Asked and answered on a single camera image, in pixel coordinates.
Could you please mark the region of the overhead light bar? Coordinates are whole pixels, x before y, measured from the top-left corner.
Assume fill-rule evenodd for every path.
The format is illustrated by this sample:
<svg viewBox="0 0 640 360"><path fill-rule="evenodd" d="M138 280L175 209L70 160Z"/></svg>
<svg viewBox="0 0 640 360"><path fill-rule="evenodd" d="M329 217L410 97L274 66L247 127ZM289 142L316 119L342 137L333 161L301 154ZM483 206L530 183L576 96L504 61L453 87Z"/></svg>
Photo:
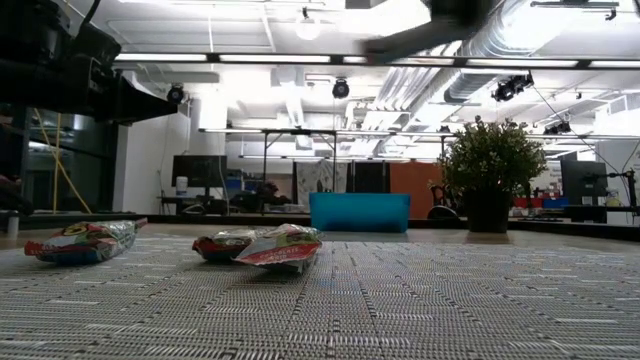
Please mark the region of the overhead light bar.
<svg viewBox="0 0 640 360"><path fill-rule="evenodd" d="M123 53L114 61L117 67L128 64L373 66L375 63L365 56L357 55L280 53ZM633 71L640 70L640 58L417 56L393 60L389 65L457 69Z"/></svg>

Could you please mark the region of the orange cabinet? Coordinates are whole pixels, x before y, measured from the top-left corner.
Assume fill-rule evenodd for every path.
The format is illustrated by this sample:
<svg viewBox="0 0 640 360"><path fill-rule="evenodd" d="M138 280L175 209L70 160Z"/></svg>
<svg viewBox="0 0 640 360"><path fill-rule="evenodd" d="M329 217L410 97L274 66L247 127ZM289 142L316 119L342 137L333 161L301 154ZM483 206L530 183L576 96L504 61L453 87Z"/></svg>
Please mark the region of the orange cabinet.
<svg viewBox="0 0 640 360"><path fill-rule="evenodd" d="M410 196L410 219L426 219L434 200L432 185L442 184L442 171L435 163L391 163L390 192Z"/></svg>

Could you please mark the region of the black office chair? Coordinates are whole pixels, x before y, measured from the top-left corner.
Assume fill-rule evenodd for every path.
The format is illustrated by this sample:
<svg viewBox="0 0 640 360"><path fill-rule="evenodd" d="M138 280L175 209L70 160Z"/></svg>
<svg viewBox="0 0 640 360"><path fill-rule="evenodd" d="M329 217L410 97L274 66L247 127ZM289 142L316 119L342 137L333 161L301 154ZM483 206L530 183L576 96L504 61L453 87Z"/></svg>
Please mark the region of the black office chair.
<svg viewBox="0 0 640 360"><path fill-rule="evenodd" d="M452 198L448 188L442 185L432 185L430 187L430 191L432 194L433 206L429 211L427 218L429 220L457 219L457 203Z"/></svg>

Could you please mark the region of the grey woven table mat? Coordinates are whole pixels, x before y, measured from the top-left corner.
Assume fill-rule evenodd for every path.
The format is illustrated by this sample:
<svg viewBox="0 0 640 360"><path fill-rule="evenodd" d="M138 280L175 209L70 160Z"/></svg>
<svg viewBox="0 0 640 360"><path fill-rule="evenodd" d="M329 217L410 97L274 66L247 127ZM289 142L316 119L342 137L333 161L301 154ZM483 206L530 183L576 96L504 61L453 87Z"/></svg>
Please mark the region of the grey woven table mat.
<svg viewBox="0 0 640 360"><path fill-rule="evenodd" d="M5 250L0 360L640 360L640 247L334 241L301 274L177 236Z"/></svg>

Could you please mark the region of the red-ended Chewy granola bar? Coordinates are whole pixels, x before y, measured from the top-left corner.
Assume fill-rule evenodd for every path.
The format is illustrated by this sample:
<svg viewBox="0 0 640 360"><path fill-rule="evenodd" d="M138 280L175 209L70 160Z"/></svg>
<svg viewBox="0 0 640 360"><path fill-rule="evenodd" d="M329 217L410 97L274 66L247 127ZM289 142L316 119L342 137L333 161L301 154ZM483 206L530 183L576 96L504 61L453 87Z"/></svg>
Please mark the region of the red-ended Chewy granola bar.
<svg viewBox="0 0 640 360"><path fill-rule="evenodd" d="M129 250L146 218L79 222L67 226L42 243L29 241L26 256L58 265L97 264Z"/></svg>
<svg viewBox="0 0 640 360"><path fill-rule="evenodd" d="M212 235L198 237L192 244L192 250L207 261L228 261L237 257L267 232L267 228L222 230Z"/></svg>
<svg viewBox="0 0 640 360"><path fill-rule="evenodd" d="M322 247L316 228L282 224L256 231L256 239L234 261L265 269L304 273Z"/></svg>

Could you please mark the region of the white patterned cloth panel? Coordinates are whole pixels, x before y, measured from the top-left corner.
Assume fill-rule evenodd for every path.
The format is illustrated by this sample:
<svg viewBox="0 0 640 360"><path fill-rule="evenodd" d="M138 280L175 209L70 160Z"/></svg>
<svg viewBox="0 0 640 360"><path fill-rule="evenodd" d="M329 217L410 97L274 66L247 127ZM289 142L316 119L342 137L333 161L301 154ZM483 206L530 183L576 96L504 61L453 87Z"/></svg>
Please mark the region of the white patterned cloth panel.
<svg viewBox="0 0 640 360"><path fill-rule="evenodd" d="M317 162L295 163L295 185L297 189L297 203L309 211L309 194L315 192L347 191L347 163L336 163L329 160Z"/></svg>

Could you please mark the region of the yellow slanted pole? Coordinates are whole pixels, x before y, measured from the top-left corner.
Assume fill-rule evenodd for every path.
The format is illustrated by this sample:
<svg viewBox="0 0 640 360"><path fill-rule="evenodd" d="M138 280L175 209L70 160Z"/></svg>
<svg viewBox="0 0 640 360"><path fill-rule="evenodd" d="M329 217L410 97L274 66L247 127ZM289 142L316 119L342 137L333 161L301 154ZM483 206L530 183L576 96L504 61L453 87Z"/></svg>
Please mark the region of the yellow slanted pole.
<svg viewBox="0 0 640 360"><path fill-rule="evenodd" d="M43 120L43 116L42 116L41 111L38 108L34 108L33 109L33 113L34 113L34 117L35 117L35 119L37 121L37 125L38 125L38 128L40 130L40 133L41 133L41 136L42 136L42 140L44 141L49 153L51 154L51 156L54 159L55 156L54 156L53 153L55 151L56 120L57 120L57 114L60 113L60 112L56 112L55 113L55 126L53 127L53 129L54 129L54 136L53 137L49 136L49 130L45 126L45 121ZM61 130L60 130L60 140L61 140L61 133L62 133L62 122L61 122ZM60 160L59 160L60 171L59 171L59 177L62 176L63 179L66 181L67 185L69 186L69 189L71 190L72 194L75 196L75 199L80 202L81 209L84 210L88 214L92 214L93 211L91 210L89 204L86 202L84 197L80 194L80 192L77 189L77 187L75 186L71 176L69 175L69 172L67 171L67 169L65 168L65 166L64 166L64 164L62 162L61 144L59 146L60 146Z"/></svg>

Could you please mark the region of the person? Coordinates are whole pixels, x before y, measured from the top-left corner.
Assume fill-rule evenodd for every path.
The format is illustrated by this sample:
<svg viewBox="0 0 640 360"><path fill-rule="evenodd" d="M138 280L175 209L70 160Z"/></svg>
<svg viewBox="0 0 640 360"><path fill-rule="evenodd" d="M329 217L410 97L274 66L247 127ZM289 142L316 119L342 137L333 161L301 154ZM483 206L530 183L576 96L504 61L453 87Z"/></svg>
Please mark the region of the person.
<svg viewBox="0 0 640 360"><path fill-rule="evenodd" d="M292 203L292 201L288 197L279 195L278 192L279 188L270 181L261 183L260 187L257 190L257 194L263 204L279 206Z"/></svg>

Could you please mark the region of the silver ventilation duct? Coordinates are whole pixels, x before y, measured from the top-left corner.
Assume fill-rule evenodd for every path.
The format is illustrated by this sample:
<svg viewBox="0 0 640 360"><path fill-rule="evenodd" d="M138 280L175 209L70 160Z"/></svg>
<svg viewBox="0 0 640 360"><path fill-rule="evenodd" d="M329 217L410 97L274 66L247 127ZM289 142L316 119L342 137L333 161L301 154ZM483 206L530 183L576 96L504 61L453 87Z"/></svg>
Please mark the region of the silver ventilation duct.
<svg viewBox="0 0 640 360"><path fill-rule="evenodd" d="M527 57L553 39L558 30L544 25L551 10L505 0L487 24L462 47L463 57ZM492 81L494 75L458 72L444 91L446 103L464 103Z"/></svg>

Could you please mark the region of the black computer monitor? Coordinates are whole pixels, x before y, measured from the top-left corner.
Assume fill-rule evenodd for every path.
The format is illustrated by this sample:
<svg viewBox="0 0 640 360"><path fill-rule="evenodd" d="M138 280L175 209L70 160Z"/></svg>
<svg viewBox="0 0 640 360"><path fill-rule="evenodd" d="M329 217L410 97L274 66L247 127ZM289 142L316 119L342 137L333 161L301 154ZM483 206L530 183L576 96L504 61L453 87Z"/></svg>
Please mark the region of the black computer monitor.
<svg viewBox="0 0 640 360"><path fill-rule="evenodd" d="M593 161L562 160L563 195L570 205L601 205L607 196L606 165Z"/></svg>
<svg viewBox="0 0 640 360"><path fill-rule="evenodd" d="M171 186L178 177L186 177L189 187L222 187L227 176L224 155L176 155L173 157Z"/></svg>

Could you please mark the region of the black cabinet panel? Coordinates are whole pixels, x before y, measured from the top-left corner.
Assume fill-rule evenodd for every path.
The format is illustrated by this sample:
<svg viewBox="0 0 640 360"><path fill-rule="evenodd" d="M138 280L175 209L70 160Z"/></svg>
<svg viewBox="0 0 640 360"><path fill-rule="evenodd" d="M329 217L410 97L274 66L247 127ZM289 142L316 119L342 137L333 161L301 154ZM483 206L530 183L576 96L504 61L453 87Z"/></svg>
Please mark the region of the black cabinet panel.
<svg viewBox="0 0 640 360"><path fill-rule="evenodd" d="M386 162L353 162L348 167L349 193L389 193L390 164Z"/></svg>

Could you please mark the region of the round pendant lamp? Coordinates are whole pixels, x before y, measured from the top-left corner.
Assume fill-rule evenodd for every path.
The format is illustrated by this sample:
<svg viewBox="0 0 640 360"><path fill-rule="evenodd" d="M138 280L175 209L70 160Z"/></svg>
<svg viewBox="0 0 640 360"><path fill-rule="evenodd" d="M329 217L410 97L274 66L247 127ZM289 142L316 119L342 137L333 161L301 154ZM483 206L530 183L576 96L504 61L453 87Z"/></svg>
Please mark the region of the round pendant lamp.
<svg viewBox="0 0 640 360"><path fill-rule="evenodd" d="M321 32L321 20L310 15L308 7L302 7L295 22L296 35L306 41L316 39Z"/></svg>

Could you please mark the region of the blue plastic bin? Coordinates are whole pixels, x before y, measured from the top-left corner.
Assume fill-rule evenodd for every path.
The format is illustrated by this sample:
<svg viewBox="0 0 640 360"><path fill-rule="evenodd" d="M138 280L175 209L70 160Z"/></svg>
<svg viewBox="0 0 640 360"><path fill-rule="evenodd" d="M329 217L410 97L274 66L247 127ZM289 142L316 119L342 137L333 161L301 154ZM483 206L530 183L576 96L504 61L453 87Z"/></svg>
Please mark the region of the blue plastic bin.
<svg viewBox="0 0 640 360"><path fill-rule="evenodd" d="M320 231L405 233L410 196L394 193L309 194L311 226Z"/></svg>

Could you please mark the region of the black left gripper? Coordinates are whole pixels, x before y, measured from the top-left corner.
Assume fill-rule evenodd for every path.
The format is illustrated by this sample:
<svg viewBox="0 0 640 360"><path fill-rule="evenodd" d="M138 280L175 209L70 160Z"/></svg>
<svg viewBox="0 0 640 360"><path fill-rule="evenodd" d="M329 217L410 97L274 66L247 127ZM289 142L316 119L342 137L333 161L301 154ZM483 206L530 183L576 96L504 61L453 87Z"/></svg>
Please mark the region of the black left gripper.
<svg viewBox="0 0 640 360"><path fill-rule="evenodd" d="M0 103L136 123L172 115L178 106L137 89L86 56L56 68L0 59Z"/></svg>

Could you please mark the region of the potted green plant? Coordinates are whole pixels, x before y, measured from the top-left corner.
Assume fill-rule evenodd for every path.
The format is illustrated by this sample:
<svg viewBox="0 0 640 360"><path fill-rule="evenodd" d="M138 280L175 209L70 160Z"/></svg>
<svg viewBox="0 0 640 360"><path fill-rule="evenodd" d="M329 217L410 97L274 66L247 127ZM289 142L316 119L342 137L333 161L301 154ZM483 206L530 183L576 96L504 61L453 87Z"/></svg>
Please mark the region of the potted green plant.
<svg viewBox="0 0 640 360"><path fill-rule="evenodd" d="M527 138L522 124L477 118L455 133L438 158L442 186L457 203L457 219L472 233L505 234L514 196L530 193L530 182L546 169L542 145Z"/></svg>

